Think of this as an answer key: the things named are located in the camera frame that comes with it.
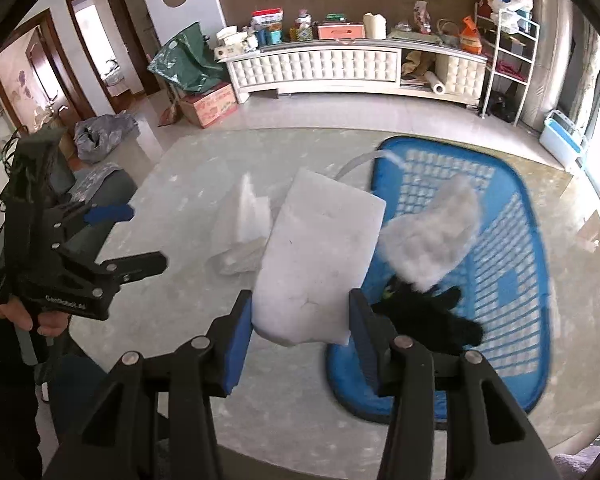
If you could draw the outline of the person's left hand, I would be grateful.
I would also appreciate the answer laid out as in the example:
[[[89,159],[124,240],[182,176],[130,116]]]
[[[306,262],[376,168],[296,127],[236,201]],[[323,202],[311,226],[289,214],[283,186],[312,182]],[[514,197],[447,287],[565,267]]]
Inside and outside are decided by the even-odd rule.
[[[0,319],[9,320],[20,330],[30,332],[34,329],[33,318],[22,302],[11,296],[6,304],[0,304]],[[69,315],[65,312],[47,311],[38,315],[38,328],[36,331],[45,337],[60,336],[69,325]]]

